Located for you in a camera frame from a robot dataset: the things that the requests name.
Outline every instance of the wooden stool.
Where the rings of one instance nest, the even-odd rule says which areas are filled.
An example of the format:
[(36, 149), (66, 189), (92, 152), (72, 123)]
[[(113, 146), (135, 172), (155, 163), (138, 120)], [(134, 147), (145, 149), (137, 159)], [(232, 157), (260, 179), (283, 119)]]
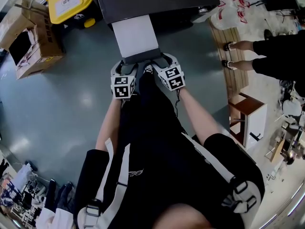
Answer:
[(247, 150), (253, 147), (264, 136), (267, 104), (243, 93), (239, 93), (239, 95), (245, 99), (237, 104), (229, 101), (229, 105), (240, 112), (240, 120), (230, 123), (230, 127), (240, 123), (240, 132), (236, 134), (230, 130), (230, 133)]

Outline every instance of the cardboard box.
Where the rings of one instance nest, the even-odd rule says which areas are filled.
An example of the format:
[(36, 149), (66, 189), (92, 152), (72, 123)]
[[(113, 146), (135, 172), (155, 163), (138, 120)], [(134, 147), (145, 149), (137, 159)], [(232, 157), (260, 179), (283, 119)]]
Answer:
[[(22, 6), (27, 8), (30, 2), (21, 0)], [(16, 67), (18, 66), (17, 79), (41, 73), (64, 56), (51, 30), (48, 8), (36, 2), (33, 2), (32, 6), (44, 10), (46, 14), (13, 7), (0, 23), (0, 48), (11, 53)], [(26, 31), (34, 40), (31, 47)]]

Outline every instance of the gray floor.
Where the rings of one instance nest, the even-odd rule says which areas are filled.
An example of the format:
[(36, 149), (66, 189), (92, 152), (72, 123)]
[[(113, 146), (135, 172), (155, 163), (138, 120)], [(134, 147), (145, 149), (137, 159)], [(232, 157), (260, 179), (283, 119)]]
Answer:
[[(228, 128), (224, 74), (208, 24), (157, 37), (161, 50), (178, 58), (190, 92)], [(121, 55), (103, 21), (82, 31), (72, 30), (63, 43), (66, 57), (44, 74), (16, 80), (10, 56), (2, 65), (1, 143), (13, 154), (9, 161), (30, 159), (40, 176), (76, 184), (112, 98), (110, 69)], [(175, 93), (162, 89), (175, 103)], [(181, 104), (179, 119), (192, 135)]]

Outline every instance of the label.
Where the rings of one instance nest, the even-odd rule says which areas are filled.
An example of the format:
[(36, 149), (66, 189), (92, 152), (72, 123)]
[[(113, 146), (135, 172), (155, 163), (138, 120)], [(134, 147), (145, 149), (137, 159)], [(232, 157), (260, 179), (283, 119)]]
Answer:
[(51, 56), (51, 57), (49, 57), (49, 58), (41, 58), (37, 63), (48, 62), (48, 61), (50, 61), (52, 58), (54, 58), (54, 56)]
[(60, 0), (55, 4), (56, 16), (59, 17), (67, 11), (80, 5), (81, 0)]
[(49, 62), (52, 58), (54, 58), (54, 57), (52, 56), (52, 57), (47, 58), (45, 62)]

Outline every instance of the white paper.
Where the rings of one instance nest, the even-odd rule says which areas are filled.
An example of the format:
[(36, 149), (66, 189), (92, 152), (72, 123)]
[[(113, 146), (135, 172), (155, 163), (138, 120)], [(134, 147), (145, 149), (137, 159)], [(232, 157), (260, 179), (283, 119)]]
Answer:
[(149, 15), (115, 22), (112, 26), (123, 58), (159, 48)]
[(67, 11), (80, 5), (81, 0), (60, 0), (55, 4), (56, 16), (59, 17)]

